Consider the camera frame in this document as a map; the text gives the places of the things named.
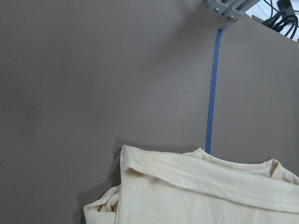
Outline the cream long-sleeve graphic shirt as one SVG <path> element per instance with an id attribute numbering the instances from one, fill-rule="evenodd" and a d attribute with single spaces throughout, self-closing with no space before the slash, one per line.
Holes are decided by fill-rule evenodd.
<path id="1" fill-rule="evenodd" d="M 124 145 L 121 183 L 84 207 L 88 224 L 296 224 L 299 179 L 279 161 L 244 164 L 202 149 Z"/>

